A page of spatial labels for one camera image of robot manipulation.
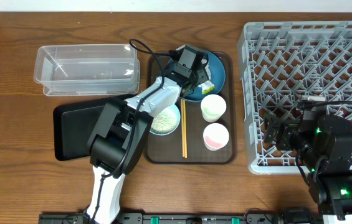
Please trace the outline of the yellow silver snack wrapper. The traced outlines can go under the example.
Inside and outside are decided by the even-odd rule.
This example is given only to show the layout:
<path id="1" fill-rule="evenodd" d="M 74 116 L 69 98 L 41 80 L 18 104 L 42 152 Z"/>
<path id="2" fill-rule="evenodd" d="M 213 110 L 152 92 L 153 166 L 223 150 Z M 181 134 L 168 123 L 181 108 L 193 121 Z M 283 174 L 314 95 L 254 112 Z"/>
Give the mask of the yellow silver snack wrapper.
<path id="1" fill-rule="evenodd" d="M 201 93 L 206 95 L 214 89 L 215 84 L 211 81 L 211 71 L 209 69 L 209 65 L 205 66 L 204 73 L 206 74 L 207 80 L 201 83 L 199 87 L 201 88 Z"/>

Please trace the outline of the dark blue plate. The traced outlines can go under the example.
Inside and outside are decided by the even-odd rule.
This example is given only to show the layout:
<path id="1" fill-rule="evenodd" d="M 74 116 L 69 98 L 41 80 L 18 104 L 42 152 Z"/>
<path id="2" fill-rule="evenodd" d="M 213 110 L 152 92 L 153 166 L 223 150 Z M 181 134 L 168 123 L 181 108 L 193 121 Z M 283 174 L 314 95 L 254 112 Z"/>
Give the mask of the dark blue plate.
<path id="1" fill-rule="evenodd" d="M 205 54 L 202 56 L 197 56 L 196 60 L 194 61 L 194 65 L 196 63 L 201 62 L 202 60 L 208 60 L 209 61 L 209 69 L 211 71 L 211 81 L 215 84 L 214 89 L 209 92 L 206 95 L 203 95 L 200 90 L 196 90 L 194 93 L 181 93 L 179 94 L 179 97 L 190 102 L 200 102 L 202 99 L 210 94 L 217 94 L 222 90 L 222 87 L 225 84 L 226 80 L 226 71 L 225 68 L 220 61 L 220 59 L 212 52 L 208 50 L 204 50 Z M 171 61 L 176 59 L 180 56 L 180 53 L 177 53 L 176 50 L 170 50 L 169 51 L 169 57 L 170 60 L 168 61 L 167 65 L 163 69 L 163 72 L 160 73 L 160 76 L 164 76 L 168 80 L 171 80 L 175 82 L 173 79 L 171 79 Z"/>

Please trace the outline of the cream paper cup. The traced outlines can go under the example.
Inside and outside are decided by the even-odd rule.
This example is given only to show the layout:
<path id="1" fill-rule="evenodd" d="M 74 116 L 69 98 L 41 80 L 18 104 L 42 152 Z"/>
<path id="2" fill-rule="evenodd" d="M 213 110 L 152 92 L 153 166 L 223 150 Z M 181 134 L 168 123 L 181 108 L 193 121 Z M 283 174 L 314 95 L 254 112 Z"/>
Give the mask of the cream paper cup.
<path id="1" fill-rule="evenodd" d="M 217 121 L 225 113 L 226 108 L 225 99 L 219 95 L 207 95 L 201 101 L 202 117 L 210 123 Z"/>

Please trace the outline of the pink-lined paper cup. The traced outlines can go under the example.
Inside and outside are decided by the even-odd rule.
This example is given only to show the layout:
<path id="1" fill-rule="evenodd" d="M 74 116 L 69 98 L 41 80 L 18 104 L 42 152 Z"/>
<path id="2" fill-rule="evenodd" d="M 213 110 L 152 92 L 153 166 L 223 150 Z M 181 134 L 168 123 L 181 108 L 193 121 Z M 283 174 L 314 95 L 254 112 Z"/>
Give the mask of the pink-lined paper cup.
<path id="1" fill-rule="evenodd" d="M 204 145 L 210 151 L 218 151 L 229 142 L 227 128 L 219 123 L 209 124 L 203 131 Z"/>

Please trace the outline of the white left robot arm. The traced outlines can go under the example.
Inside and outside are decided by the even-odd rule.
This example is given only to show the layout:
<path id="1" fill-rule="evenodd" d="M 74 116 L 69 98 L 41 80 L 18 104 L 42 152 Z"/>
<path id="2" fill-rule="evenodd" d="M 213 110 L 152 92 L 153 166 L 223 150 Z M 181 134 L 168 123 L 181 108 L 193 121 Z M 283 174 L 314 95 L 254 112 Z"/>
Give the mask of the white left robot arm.
<path id="1" fill-rule="evenodd" d="M 190 67 L 172 61 L 139 95 L 125 100 L 112 97 L 105 103 L 87 141 L 94 188 L 86 223 L 112 223 L 116 219 L 125 177 L 142 155 L 154 117 L 210 79 L 207 59 Z"/>

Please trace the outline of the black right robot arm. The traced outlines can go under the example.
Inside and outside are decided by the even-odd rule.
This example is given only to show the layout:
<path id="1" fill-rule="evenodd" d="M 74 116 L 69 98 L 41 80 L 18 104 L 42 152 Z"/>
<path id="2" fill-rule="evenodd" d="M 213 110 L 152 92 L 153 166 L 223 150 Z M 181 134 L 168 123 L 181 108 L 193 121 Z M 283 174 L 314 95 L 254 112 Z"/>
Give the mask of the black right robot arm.
<path id="1" fill-rule="evenodd" d="M 324 106 L 305 108 L 296 120 L 267 113 L 264 123 L 264 141 L 295 151 L 295 161 L 308 169 L 301 175 L 319 213 L 338 221 L 352 215 L 352 123 Z"/>

